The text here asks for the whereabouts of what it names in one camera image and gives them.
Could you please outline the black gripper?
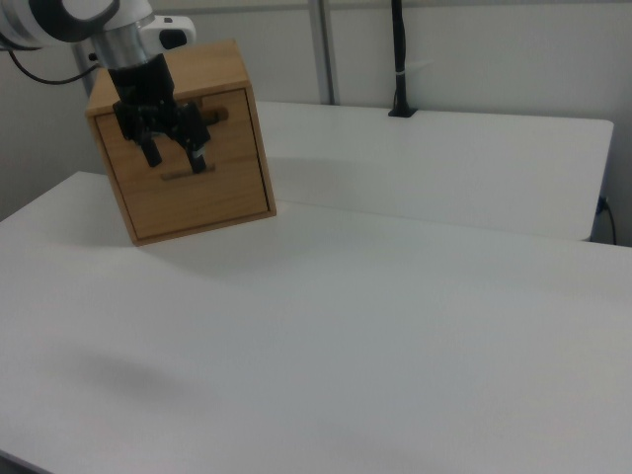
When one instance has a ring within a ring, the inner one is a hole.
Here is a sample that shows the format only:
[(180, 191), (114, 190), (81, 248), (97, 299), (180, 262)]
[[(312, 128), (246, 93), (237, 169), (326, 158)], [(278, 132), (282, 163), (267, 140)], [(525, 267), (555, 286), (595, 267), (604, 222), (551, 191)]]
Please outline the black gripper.
[(204, 146), (210, 135), (197, 104), (180, 104), (174, 98), (175, 85), (165, 56), (128, 69), (111, 69), (118, 93), (113, 109), (125, 139), (141, 146), (150, 167), (162, 163), (154, 141), (165, 135), (187, 149), (194, 174), (206, 170)]

